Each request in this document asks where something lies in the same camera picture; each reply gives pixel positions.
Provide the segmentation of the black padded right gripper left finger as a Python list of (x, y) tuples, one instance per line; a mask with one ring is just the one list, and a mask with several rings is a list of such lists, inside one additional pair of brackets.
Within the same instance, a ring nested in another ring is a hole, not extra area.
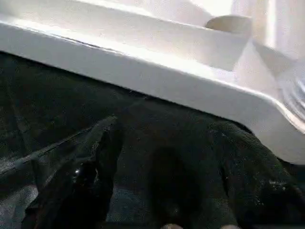
[(123, 137), (117, 117), (99, 121), (25, 209), (21, 228), (99, 228), (109, 212)]

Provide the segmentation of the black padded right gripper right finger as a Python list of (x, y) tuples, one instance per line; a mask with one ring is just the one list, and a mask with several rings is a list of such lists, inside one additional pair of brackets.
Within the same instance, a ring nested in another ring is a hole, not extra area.
[(305, 226), (304, 190), (254, 134), (216, 122), (209, 139), (240, 227)]

